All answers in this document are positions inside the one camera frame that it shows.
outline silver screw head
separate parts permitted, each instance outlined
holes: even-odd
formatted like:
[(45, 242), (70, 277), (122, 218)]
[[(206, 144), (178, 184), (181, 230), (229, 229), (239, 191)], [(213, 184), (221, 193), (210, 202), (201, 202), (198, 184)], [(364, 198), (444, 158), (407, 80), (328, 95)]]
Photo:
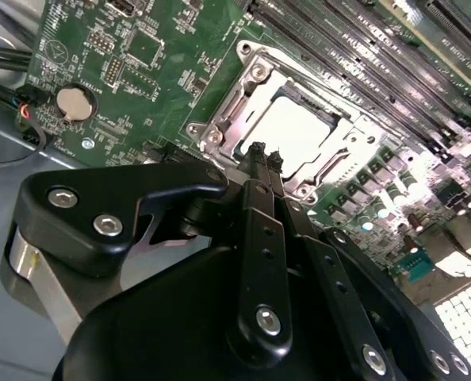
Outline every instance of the silver screw head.
[(94, 148), (94, 140), (90, 139), (89, 137), (85, 137), (82, 139), (81, 146), (84, 149), (93, 149)]
[(448, 375), (450, 373), (449, 364), (437, 352), (429, 352), (433, 364), (443, 373)]
[(342, 244), (345, 244), (347, 241), (345, 240), (345, 237), (338, 231), (334, 231), (334, 238), (341, 242)]
[(55, 189), (49, 192), (48, 201), (58, 208), (73, 208), (79, 202), (74, 192), (68, 189)]
[(302, 210), (302, 206), (299, 202), (297, 201), (290, 201), (290, 206), (292, 207), (292, 209), (294, 209), (296, 212), (300, 212)]
[(258, 326), (270, 336), (276, 336), (281, 331), (281, 322), (274, 311), (267, 307), (257, 310)]
[(123, 231), (123, 224), (119, 218), (108, 214), (96, 217), (93, 221), (93, 227), (102, 236), (107, 237), (118, 236)]
[(207, 140), (209, 140), (211, 143), (214, 143), (214, 144), (221, 143), (222, 139), (223, 139), (223, 134), (220, 131), (213, 130), (207, 135)]
[(188, 132), (192, 133), (193, 135), (198, 133), (198, 128), (196, 125), (189, 125), (188, 126)]
[(371, 345), (364, 344), (362, 347), (362, 355), (364, 356), (364, 361), (375, 373), (384, 375), (387, 372), (387, 365), (385, 365), (384, 359)]
[(251, 68), (251, 77), (255, 81), (262, 82), (267, 77), (267, 69), (262, 66), (260, 63), (256, 63)]
[(463, 375), (468, 375), (470, 373), (470, 370), (465, 364), (465, 361), (461, 360), (458, 356), (454, 355), (453, 353), (450, 354), (450, 357), (452, 358), (452, 361), (454, 362), (454, 365), (456, 368), (463, 374)]

